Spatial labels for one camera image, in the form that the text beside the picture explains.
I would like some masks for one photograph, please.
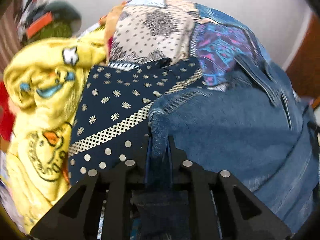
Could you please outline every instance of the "metal rivet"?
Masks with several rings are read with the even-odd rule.
[[[100,163],[99,163],[99,167],[100,167],[101,169],[104,169],[106,166],[107,166],[107,165],[106,165],[105,162],[100,162]]]
[[[121,154],[121,155],[119,156],[119,159],[120,159],[122,162],[124,162],[124,161],[125,161],[125,155],[124,155],[124,154]]]
[[[86,154],[85,156],[84,156],[84,160],[85,161],[89,161],[91,159],[91,156],[89,155],[89,154]]]
[[[87,172],[87,169],[85,167],[81,167],[80,172],[82,174],[85,174]]]
[[[182,162],[182,165],[185,167],[191,167],[192,166],[192,161],[185,160]]]
[[[230,171],[227,171],[227,170],[220,171],[220,175],[224,178],[227,178],[230,176]]]
[[[104,150],[104,153],[105,153],[106,155],[110,155],[110,154],[111,154],[111,149],[110,149],[110,148],[105,149],[105,150]]]
[[[98,174],[97,170],[89,170],[89,171],[88,171],[88,175],[89,175],[90,177],[96,176],[97,174]]]
[[[132,143],[130,141],[125,141],[124,145],[128,148],[131,147]]]
[[[135,164],[135,161],[134,160],[126,160],[125,161],[125,165],[127,165],[127,166],[133,166]]]

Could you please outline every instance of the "navy blue patterned fabric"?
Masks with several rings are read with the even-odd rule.
[[[148,108],[144,115],[139,114],[141,109],[167,91],[205,86],[197,58],[180,60],[172,66],[169,63],[170,59],[161,59],[127,72],[98,65],[92,68],[71,134],[71,184],[90,170],[114,167],[120,155],[129,159],[141,147],[148,133]]]

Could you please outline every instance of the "orange strap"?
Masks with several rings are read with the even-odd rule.
[[[313,110],[315,110],[319,106],[320,106],[320,97],[318,97],[315,101],[313,101],[312,108]]]
[[[26,34],[27,38],[30,39],[43,27],[47,26],[53,21],[53,15],[51,12],[47,12],[45,15],[42,15],[39,19],[33,22],[30,27],[27,29]]]
[[[68,176],[68,156],[65,158],[65,160],[63,161],[63,165],[62,165],[62,175],[65,179],[65,181],[70,184],[69,181],[69,176]]]

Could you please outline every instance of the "striped curtain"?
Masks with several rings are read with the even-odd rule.
[[[0,79],[12,57],[21,49],[17,23],[22,0],[13,0],[0,19]]]

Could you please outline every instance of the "colorful patterned fabric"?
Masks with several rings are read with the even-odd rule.
[[[163,57],[175,64],[193,56],[206,85],[216,86],[238,53],[270,60],[251,30],[225,13],[183,0],[132,0],[119,17],[108,66],[130,70]]]
[[[250,45],[241,28],[213,23],[196,24],[192,39],[196,41],[194,53],[209,86],[225,82],[224,74],[236,64],[234,55],[243,53],[252,56]]]

